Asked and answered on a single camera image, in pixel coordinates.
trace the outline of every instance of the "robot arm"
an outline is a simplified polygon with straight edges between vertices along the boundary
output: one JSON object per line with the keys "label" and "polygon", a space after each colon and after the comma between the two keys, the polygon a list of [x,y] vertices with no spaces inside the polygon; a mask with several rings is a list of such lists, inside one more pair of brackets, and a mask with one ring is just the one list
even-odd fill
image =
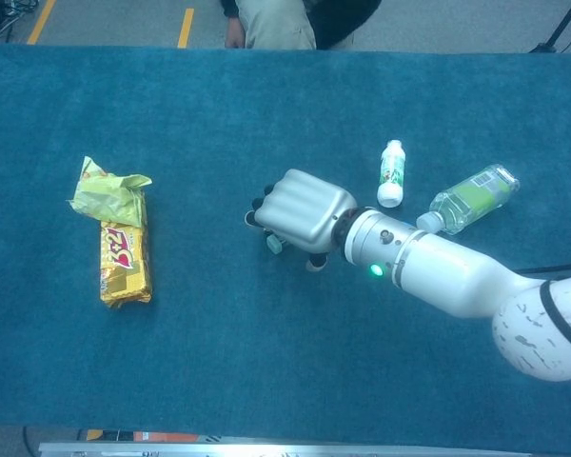
{"label": "robot arm", "polygon": [[571,379],[571,278],[549,285],[522,277],[487,255],[358,208],[346,190],[295,169],[254,208],[250,224],[308,252],[315,266],[339,248],[348,262],[453,316],[494,316],[495,342],[514,367]]}

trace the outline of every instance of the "gray floor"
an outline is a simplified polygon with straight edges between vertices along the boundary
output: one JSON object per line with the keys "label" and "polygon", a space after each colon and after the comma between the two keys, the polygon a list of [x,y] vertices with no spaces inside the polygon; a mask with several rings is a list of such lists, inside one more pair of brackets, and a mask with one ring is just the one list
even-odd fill
{"label": "gray floor", "polygon": [[[527,52],[548,39],[570,5],[571,0],[383,0],[377,13],[356,31],[350,48]],[[37,45],[176,47],[186,8],[194,9],[188,47],[221,48],[226,19],[218,0],[56,0]],[[27,42],[40,9],[17,23],[11,41]],[[557,49],[570,40],[571,24]],[[29,437],[36,449],[41,441],[70,441],[76,433],[73,429],[32,427]],[[21,428],[0,427],[0,457],[26,455]]]}

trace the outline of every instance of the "green led light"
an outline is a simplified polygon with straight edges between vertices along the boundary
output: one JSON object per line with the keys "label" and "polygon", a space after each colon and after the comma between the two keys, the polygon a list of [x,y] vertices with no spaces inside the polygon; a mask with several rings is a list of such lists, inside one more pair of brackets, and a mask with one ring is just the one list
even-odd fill
{"label": "green led light", "polygon": [[370,266],[370,272],[372,274],[374,274],[375,276],[383,276],[384,275],[383,269],[377,264],[372,264]]}

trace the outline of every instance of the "small white bottle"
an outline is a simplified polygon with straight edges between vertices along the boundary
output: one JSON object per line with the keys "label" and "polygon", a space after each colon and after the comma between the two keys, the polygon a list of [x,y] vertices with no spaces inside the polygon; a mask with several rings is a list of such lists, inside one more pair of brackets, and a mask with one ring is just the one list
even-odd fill
{"label": "small white bottle", "polygon": [[381,156],[381,180],[377,200],[382,207],[395,208],[404,197],[404,162],[406,154],[399,140],[391,140]]}

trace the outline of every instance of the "green label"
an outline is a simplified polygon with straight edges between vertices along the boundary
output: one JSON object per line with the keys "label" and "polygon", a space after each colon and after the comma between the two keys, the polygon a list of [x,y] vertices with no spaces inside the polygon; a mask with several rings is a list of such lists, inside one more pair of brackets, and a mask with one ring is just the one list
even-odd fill
{"label": "green label", "polygon": [[509,197],[508,185],[492,171],[478,173],[451,189],[475,214],[474,220],[500,207]]}
{"label": "green label", "polygon": [[379,184],[394,183],[399,186],[404,185],[404,158],[387,156],[381,162],[381,179]]}

